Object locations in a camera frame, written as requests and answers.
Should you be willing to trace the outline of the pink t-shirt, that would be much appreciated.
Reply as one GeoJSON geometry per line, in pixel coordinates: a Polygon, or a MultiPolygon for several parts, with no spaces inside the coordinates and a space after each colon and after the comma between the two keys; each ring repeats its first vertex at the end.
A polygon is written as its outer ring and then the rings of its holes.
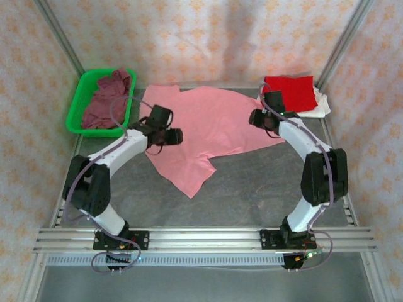
{"type": "Polygon", "coordinates": [[[238,92],[201,86],[181,91],[177,85],[149,85],[140,106],[140,117],[159,105],[174,116],[171,126],[183,132],[180,145],[157,147],[147,156],[161,176],[193,198],[215,172],[213,157],[242,154],[283,143],[249,124],[249,116],[261,104],[238,92]]]}

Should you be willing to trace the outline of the red folded t-shirt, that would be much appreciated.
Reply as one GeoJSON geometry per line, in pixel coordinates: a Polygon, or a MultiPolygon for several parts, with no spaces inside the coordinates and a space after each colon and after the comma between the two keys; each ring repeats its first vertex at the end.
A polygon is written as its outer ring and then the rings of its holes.
{"type": "Polygon", "coordinates": [[[287,111],[301,113],[317,107],[312,75],[302,77],[266,76],[264,81],[269,87],[265,87],[263,92],[281,91],[283,104],[287,111]]]}

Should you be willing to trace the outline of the white folded t-shirt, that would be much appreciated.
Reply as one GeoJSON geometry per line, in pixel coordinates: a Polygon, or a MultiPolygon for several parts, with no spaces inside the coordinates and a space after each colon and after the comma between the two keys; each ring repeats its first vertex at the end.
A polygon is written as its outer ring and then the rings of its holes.
{"type": "Polygon", "coordinates": [[[293,111],[301,118],[324,118],[331,112],[327,96],[313,84],[303,87],[286,87],[281,91],[286,111],[293,111]]]}

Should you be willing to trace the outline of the maroon crumpled t-shirt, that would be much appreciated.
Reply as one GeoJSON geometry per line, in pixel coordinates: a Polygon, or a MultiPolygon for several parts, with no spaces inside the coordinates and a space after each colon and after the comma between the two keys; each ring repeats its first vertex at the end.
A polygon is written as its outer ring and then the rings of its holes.
{"type": "Polygon", "coordinates": [[[84,110],[81,127],[85,130],[112,129],[125,121],[127,96],[132,86],[132,76],[126,69],[114,70],[97,80],[98,89],[84,110]]]}

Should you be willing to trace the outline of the green plastic basket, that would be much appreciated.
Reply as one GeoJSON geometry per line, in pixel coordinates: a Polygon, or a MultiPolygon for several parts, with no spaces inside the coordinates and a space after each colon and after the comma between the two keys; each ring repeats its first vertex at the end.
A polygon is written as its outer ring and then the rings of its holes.
{"type": "MultiPolygon", "coordinates": [[[[123,130],[119,127],[112,129],[85,130],[81,127],[84,110],[89,105],[94,92],[98,89],[97,80],[104,76],[110,76],[115,69],[93,69],[85,72],[78,83],[72,104],[67,115],[66,127],[69,131],[80,134],[84,137],[118,138],[123,135],[123,130]]],[[[131,69],[126,69],[132,76],[132,86],[127,96],[127,112],[122,127],[127,128],[132,107],[132,96],[135,88],[136,73],[131,69]]]]}

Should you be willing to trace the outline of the patterned backdrop curtain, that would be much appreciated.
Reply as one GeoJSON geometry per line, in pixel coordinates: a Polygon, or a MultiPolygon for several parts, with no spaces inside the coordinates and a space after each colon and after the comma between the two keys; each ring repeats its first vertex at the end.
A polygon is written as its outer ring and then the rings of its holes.
{"type": "MultiPolygon", "coordinates": [[[[144,84],[325,73],[360,0],[48,0],[81,65],[144,84]]],[[[325,86],[349,193],[403,302],[403,0],[374,0],[325,86]]],[[[75,142],[78,76],[34,0],[0,0],[0,302],[16,302],[75,142]]]]}

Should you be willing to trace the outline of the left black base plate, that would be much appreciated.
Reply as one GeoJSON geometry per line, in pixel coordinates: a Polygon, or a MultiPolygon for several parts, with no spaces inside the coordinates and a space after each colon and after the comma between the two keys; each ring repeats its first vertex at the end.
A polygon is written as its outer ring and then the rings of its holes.
{"type": "MultiPolygon", "coordinates": [[[[120,234],[120,237],[135,242],[141,250],[148,250],[149,235],[150,232],[148,231],[128,230],[120,234]]],[[[93,249],[107,251],[137,250],[132,243],[111,238],[101,231],[95,232],[93,249]]]]}

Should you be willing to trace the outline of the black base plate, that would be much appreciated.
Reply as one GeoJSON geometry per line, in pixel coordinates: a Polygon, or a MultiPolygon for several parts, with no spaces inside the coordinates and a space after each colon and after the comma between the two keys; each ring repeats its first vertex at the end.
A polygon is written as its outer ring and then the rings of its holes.
{"type": "Polygon", "coordinates": [[[314,250],[317,248],[311,234],[305,232],[288,232],[284,230],[262,229],[259,231],[263,250],[314,250]]]}
{"type": "MultiPolygon", "coordinates": [[[[120,237],[135,242],[141,250],[148,250],[149,235],[150,232],[148,231],[128,230],[120,234],[120,237]]],[[[93,249],[107,251],[137,250],[132,243],[111,238],[101,231],[95,232],[93,249]]]]}

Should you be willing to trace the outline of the aluminium mounting rail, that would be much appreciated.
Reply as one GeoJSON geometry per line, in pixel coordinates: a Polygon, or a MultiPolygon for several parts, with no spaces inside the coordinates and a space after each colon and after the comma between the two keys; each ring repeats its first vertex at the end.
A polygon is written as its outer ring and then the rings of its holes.
{"type": "MultiPolygon", "coordinates": [[[[263,250],[258,226],[239,227],[161,227],[138,229],[148,231],[148,254],[229,254],[258,252],[294,253],[308,250],[263,250]]],[[[44,228],[34,245],[36,253],[93,254],[96,230],[93,228],[44,228]]],[[[374,252],[374,234],[365,227],[318,228],[311,239],[325,252],[374,252]]]]}

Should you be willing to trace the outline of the aluminium frame post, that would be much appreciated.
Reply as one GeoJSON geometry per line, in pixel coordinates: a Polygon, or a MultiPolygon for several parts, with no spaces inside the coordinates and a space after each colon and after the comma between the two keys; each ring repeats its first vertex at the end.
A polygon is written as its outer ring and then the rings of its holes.
{"type": "Polygon", "coordinates": [[[374,2],[375,0],[359,0],[357,7],[355,8],[330,57],[328,58],[322,73],[315,82],[315,86],[319,90],[323,90],[326,84],[329,82],[333,72],[338,66],[339,61],[347,51],[350,43],[353,41],[358,28],[362,24],[374,2]]]}
{"type": "Polygon", "coordinates": [[[64,53],[67,55],[69,62],[73,66],[76,74],[81,77],[85,69],[82,66],[75,50],[73,49],[65,31],[63,30],[59,20],[57,19],[56,14],[53,12],[53,9],[50,6],[48,0],[33,0],[36,4],[37,8],[41,12],[44,20],[47,22],[48,26],[50,27],[54,37],[58,41],[59,45],[61,46],[64,53]]]}

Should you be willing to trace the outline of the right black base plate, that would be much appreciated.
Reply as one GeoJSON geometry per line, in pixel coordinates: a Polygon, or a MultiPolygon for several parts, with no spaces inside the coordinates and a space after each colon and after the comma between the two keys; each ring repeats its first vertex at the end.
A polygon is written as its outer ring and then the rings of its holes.
{"type": "Polygon", "coordinates": [[[259,231],[263,250],[314,250],[317,248],[311,234],[305,232],[288,232],[284,230],[262,229],[259,231]]]}

